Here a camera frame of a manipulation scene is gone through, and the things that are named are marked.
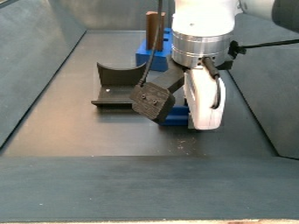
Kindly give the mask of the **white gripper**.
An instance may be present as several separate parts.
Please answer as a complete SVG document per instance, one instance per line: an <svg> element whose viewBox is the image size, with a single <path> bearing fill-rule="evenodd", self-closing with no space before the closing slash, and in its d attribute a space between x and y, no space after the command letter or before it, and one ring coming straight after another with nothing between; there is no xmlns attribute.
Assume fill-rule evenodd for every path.
<svg viewBox="0 0 299 224"><path fill-rule="evenodd" d="M182 91L193 128L196 130L214 130L220 126L225 105L222 80L216 85L206 68L197 66L184 73Z"/></svg>

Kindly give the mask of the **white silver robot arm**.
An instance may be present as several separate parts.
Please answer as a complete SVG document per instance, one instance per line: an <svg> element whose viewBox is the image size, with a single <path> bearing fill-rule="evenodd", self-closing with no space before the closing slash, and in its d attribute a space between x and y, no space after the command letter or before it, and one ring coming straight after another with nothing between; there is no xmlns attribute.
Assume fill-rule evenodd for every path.
<svg viewBox="0 0 299 224"><path fill-rule="evenodd" d="M220 126L225 86L218 66L226 59L238 0L173 0L172 60L186 68L184 96L196 130Z"/></svg>

